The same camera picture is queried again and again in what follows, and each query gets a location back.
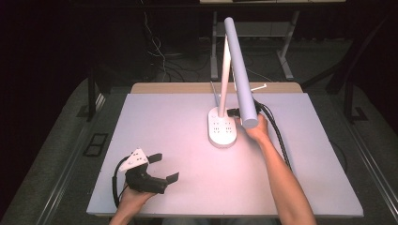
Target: lamp base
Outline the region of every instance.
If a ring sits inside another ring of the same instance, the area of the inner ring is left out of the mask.
[[[219,117],[218,109],[215,107],[208,113],[208,139],[215,147],[228,148],[237,140],[235,118],[228,117],[226,110],[224,117]]]

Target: table surface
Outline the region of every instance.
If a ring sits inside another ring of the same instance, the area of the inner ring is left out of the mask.
[[[216,90],[219,83],[214,83]],[[251,83],[258,87],[263,83]],[[330,146],[307,94],[293,82],[267,83],[253,94],[272,110],[289,156],[318,217],[362,217],[363,210]],[[237,107],[233,85],[227,107]],[[163,160],[150,164],[152,176],[179,172],[164,194],[143,207],[141,217],[277,217],[261,150],[237,125],[237,142],[228,149],[211,145],[207,114],[215,107],[210,83],[136,83],[120,114],[104,159],[88,214],[115,212],[111,178],[121,158],[141,147]],[[278,145],[275,132],[270,138]],[[119,192],[124,173],[118,175]]]

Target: person's arm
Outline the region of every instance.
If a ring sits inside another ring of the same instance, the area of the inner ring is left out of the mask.
[[[268,136],[267,119],[258,115],[258,126],[246,129],[257,141],[266,160],[269,185],[283,225],[316,224],[313,210],[296,179]]]
[[[120,200],[119,207],[111,219],[110,225],[126,225],[134,215],[140,212],[146,201],[154,196],[154,193],[138,192],[127,187],[123,191],[122,199]]]

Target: white desk lamp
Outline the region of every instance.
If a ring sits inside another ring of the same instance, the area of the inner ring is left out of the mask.
[[[229,69],[231,67],[235,78],[237,89],[237,102],[240,109],[240,121],[244,128],[254,128],[257,126],[257,112],[253,103],[252,91],[249,86],[249,79],[246,67],[243,62],[242,52],[234,20],[226,18],[225,24],[225,44],[222,62],[222,93],[220,105],[213,108],[208,113],[208,137],[210,142],[219,148],[232,146],[237,139],[237,128],[235,118],[228,117],[225,109],[226,91],[228,86]]]

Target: floor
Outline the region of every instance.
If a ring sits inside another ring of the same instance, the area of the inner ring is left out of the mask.
[[[201,38],[199,42],[201,50],[197,57],[164,52],[164,65],[163,58],[159,57],[158,73],[152,82],[209,82],[210,41]],[[284,82],[275,54],[282,44],[281,39],[240,40],[251,82]],[[332,67],[343,58],[350,45],[349,40],[343,39],[293,41],[286,58],[295,76],[294,82],[304,83]],[[221,40],[217,49],[220,65]],[[375,169],[365,164],[364,158],[371,156],[390,189],[397,190],[398,138],[358,88],[354,106],[360,107],[368,120],[355,125],[347,123],[342,115],[344,92],[329,96],[325,91],[328,79],[304,92],[310,95],[336,156],[360,199],[364,217],[318,218],[317,222],[321,225],[397,224],[398,218],[389,209],[388,198],[375,181]],[[87,82],[76,87],[0,224],[108,224],[108,218],[88,215],[85,210],[129,91],[130,87],[114,87],[110,94],[99,98],[97,114],[91,122],[86,122]],[[93,135],[104,133],[108,136],[101,154],[85,157],[83,152]]]

